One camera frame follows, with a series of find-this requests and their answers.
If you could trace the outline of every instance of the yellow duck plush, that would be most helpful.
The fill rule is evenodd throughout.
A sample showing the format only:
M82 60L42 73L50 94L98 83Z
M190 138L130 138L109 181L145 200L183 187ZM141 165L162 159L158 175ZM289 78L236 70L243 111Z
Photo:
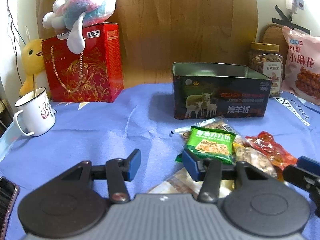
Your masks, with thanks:
M33 91L33 75L36 75L37 88L45 87L48 97L51 98L47 75L44 68L41 39L35 39L25 45L21 53L26 80L20 89L20 96Z

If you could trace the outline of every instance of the blue tablecloth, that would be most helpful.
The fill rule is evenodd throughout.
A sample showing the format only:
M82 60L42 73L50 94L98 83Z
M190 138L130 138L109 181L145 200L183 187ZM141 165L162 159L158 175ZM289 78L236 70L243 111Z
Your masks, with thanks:
M269 100L264 117L229 122L242 135L254 136L265 130L294 156L305 155L320 161L320 108L307 105L308 102L304 105L289 93L284 92L282 98ZM36 138L20 137L0 162L0 175L20 186L7 240L18 240L25 234L17 216L20 200L82 160L101 165L111 158L126 158L139 148L140 169L134 181L127 183L131 197L166 180L182 167L174 162L182 150L182 139L169 133L195 122L174 119L171 84L139 85L124 90L112 104L52 106L57 111L52 129ZM95 190L106 197L106 182L97 181ZM308 198L308 194L299 192ZM315 205L309 201L313 212ZM308 240L320 239L319 228L320 219L312 213L303 235Z

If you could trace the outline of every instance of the green cracker packet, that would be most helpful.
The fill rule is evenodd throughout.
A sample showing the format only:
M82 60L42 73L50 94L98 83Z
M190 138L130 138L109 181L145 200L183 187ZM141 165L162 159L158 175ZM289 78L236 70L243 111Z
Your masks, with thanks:
M232 143L235 137L235 133L228 131L191 126L186 148L201 159L213 157L232 164ZM177 156L176 162L182 162L182 154Z

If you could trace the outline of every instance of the plastic jar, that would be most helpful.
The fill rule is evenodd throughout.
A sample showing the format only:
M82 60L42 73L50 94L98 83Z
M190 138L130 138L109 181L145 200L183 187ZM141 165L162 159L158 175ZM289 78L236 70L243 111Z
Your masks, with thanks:
M272 79L270 97L280 96L283 57L279 52L279 45L252 42L249 67Z

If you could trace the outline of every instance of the pink and blue plush toy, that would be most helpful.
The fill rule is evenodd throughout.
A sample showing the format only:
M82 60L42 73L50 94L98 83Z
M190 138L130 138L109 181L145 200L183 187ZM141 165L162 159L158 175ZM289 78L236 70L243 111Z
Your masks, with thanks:
M42 21L46 29L54 28L56 34L71 31L67 45L71 52L80 54L85 48L82 28L107 20L115 11L116 0L56 0L53 12Z

